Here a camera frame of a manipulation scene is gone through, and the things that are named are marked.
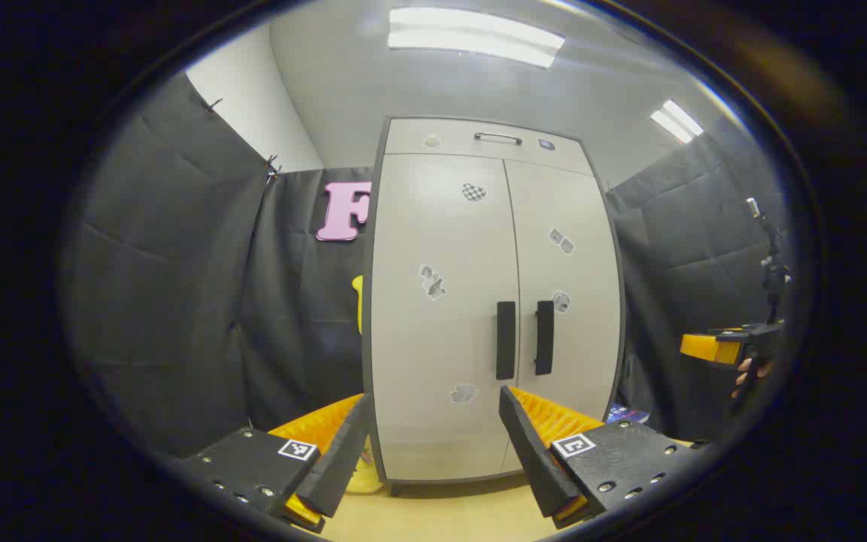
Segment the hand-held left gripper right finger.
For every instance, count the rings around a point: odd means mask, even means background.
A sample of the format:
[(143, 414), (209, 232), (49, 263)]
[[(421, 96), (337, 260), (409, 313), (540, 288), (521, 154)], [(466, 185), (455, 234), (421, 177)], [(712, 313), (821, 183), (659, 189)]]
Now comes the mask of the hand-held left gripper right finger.
[(655, 493), (708, 446), (630, 416), (600, 422), (504, 385), (499, 416), (541, 514), (567, 528)]

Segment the white double-door shoe cabinet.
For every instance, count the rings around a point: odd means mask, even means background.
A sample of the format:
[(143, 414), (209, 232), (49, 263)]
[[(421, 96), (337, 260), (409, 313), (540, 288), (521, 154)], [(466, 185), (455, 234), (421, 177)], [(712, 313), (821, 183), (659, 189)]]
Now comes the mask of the white double-door shoe cabinet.
[(521, 470), (503, 387), (604, 421), (625, 339), (617, 234), (582, 141), (480, 119), (391, 116), (370, 192), (364, 385), (393, 487)]

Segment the small ceiling light panel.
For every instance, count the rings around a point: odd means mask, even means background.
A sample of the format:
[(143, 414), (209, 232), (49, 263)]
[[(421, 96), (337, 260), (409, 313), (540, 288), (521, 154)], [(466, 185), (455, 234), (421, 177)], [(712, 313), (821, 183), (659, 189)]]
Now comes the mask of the small ceiling light panel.
[(657, 126), (663, 128), (684, 145), (704, 134), (701, 124), (674, 100), (665, 100), (663, 105), (651, 113), (649, 117), (653, 123), (656, 123)]

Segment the white cabinet door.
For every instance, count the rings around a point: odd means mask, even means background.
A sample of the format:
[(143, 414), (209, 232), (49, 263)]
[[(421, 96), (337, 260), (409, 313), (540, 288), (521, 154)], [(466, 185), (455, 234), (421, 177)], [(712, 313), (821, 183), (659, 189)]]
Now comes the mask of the white cabinet door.
[(515, 229), (500, 159), (386, 154), (373, 196), (364, 351), (393, 483), (499, 476), (516, 373)]
[(521, 311), (517, 388), (602, 421), (622, 349), (622, 278), (598, 182), (506, 163)]

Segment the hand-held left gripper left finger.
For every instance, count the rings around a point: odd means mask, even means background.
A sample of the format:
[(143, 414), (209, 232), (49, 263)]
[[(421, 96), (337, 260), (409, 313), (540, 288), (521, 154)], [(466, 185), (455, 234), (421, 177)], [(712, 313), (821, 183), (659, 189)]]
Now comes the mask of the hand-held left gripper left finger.
[(238, 428), (179, 465), (203, 488), (320, 533), (364, 452), (369, 399), (352, 395), (269, 431)]

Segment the white cabinet drawer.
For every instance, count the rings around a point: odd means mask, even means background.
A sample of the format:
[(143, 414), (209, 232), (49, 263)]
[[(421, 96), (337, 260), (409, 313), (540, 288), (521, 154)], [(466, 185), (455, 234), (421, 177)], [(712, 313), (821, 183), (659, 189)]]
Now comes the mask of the white cabinet drawer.
[(383, 151), (509, 159), (593, 176), (578, 141), (488, 121), (396, 117), (389, 121)]

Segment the small yellow object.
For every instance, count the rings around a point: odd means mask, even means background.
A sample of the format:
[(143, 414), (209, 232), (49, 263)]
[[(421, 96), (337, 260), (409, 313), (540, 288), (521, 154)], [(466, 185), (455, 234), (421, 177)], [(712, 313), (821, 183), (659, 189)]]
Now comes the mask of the small yellow object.
[(383, 487), (385, 487), (385, 483), (376, 470), (374, 452), (370, 443), (367, 442), (361, 450), (354, 470), (352, 470), (345, 493), (348, 495), (371, 495), (378, 493)]

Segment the large ceiling light panel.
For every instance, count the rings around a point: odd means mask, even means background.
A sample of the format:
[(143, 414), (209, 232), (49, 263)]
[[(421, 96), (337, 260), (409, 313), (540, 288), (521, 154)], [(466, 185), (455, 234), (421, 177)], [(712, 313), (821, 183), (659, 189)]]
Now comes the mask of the large ceiling light panel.
[(469, 52), (549, 69), (566, 38), (524, 22), (460, 9), (394, 8), (388, 14), (391, 49)]

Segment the black backdrop cloth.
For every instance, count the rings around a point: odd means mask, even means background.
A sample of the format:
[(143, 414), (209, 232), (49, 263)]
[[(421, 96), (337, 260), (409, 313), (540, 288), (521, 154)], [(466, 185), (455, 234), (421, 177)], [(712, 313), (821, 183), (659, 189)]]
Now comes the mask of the black backdrop cloth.
[[(125, 121), (70, 227), (63, 302), (76, 359), (148, 445), (183, 457), (362, 391), (351, 280), (364, 244), (315, 233), (328, 184), (373, 176), (267, 181), (185, 75)], [(681, 356), (682, 333), (767, 315), (766, 237), (746, 198), (789, 236), (780, 179), (726, 119), (606, 195), (628, 296), (617, 399), (671, 438), (722, 432), (734, 382)]]

